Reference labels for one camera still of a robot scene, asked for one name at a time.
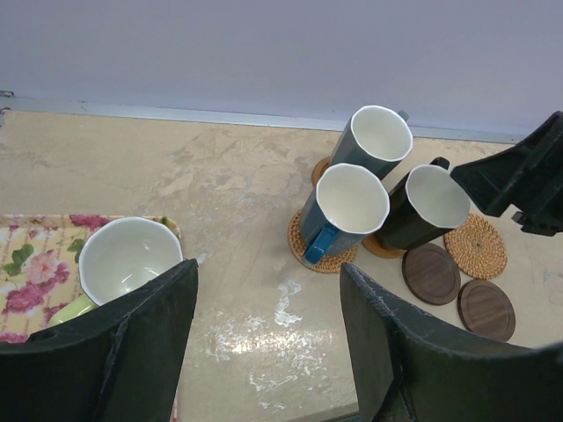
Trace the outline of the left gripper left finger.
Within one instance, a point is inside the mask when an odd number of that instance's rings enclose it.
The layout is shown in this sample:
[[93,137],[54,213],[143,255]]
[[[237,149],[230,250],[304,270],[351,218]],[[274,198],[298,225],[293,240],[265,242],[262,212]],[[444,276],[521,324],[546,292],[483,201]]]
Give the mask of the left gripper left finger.
[[1,345],[3,421],[168,421],[198,293],[186,259],[137,290]]

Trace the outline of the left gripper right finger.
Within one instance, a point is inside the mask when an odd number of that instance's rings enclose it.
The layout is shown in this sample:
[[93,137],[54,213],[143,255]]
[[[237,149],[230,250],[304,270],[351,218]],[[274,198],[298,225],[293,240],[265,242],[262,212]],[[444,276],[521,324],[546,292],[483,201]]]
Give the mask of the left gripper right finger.
[[457,328],[357,266],[340,302],[363,421],[560,421],[562,345],[527,348]]

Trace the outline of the dark blue mug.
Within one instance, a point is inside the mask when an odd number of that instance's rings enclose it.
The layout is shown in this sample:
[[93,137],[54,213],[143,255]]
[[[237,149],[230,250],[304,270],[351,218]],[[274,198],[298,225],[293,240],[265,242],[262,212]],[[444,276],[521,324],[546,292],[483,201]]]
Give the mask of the dark blue mug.
[[336,255],[381,229],[390,199],[381,180],[353,164],[329,166],[301,211],[301,233],[308,250]]

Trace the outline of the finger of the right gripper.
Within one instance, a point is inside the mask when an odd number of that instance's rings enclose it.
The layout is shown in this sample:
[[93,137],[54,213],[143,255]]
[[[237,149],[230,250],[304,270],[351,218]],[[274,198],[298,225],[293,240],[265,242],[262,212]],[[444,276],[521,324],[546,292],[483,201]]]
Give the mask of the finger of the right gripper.
[[485,215],[501,216],[509,205],[514,176],[528,157],[522,142],[502,152],[460,164],[450,176]]

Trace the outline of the green mug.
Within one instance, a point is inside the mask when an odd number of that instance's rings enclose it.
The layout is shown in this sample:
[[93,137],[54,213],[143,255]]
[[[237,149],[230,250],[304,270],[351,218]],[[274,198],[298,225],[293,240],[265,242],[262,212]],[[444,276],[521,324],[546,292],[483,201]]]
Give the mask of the green mug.
[[126,295],[183,260],[178,237],[163,223],[122,217],[98,229],[85,242],[78,259],[83,293],[57,311],[48,327]]

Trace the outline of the woven rattan coaster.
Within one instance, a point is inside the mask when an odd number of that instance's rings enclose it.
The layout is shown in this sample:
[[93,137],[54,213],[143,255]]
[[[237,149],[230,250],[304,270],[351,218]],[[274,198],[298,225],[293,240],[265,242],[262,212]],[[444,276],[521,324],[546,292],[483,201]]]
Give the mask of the woven rattan coaster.
[[336,255],[324,254],[320,256],[322,250],[315,248],[316,244],[313,244],[312,248],[308,250],[307,244],[303,240],[300,222],[301,212],[297,211],[292,216],[287,230],[289,250],[300,264],[315,273],[338,274],[343,264],[355,262],[359,250],[357,245]]
[[443,236],[446,251],[460,271],[478,280],[500,276],[508,254],[500,232],[483,216],[469,213],[466,222]]

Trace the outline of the dark walnut coaster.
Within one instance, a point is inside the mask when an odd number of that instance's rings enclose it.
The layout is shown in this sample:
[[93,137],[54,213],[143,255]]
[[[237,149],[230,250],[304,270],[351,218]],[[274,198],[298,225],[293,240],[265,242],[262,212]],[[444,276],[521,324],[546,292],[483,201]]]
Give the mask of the dark walnut coaster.
[[467,331],[507,342],[515,332],[515,310],[508,296],[489,280],[465,283],[457,298],[457,311]]
[[428,304],[450,303],[461,288],[456,262],[446,250],[435,244],[424,244],[407,251],[401,270],[408,289]]

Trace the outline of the black mug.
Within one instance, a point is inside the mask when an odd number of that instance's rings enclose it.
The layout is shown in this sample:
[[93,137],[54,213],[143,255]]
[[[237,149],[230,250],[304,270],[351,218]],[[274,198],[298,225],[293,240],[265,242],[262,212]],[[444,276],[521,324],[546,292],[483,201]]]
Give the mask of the black mug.
[[390,213],[375,239],[387,250],[410,251],[462,226],[470,198],[439,156],[412,168],[390,191]]

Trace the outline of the light wooden coaster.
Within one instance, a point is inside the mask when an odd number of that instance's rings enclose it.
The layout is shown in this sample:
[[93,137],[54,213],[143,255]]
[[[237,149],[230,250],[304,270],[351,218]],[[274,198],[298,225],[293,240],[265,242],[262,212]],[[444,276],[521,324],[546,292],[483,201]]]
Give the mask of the light wooden coaster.
[[329,156],[326,156],[317,162],[311,173],[311,183],[313,186],[317,185],[318,181],[323,176],[324,172],[329,167],[329,165],[330,165]]
[[365,237],[362,240],[362,246],[371,254],[379,258],[386,258],[386,259],[400,258],[406,253],[405,250],[389,249],[382,246],[374,235]]

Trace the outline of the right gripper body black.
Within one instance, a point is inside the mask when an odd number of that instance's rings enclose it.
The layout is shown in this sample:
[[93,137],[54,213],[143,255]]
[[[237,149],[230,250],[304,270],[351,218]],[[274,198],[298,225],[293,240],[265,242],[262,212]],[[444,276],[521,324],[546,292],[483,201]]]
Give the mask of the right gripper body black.
[[521,231],[555,236],[562,231],[562,112],[553,113],[517,145],[518,169],[513,221]]

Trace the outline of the teal grey mug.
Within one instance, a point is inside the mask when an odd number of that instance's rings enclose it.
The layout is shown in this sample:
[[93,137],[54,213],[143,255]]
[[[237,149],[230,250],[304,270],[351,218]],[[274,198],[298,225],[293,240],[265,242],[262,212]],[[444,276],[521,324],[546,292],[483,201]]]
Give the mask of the teal grey mug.
[[406,120],[391,109],[365,105],[349,119],[330,156],[330,165],[359,165],[383,180],[412,151]]

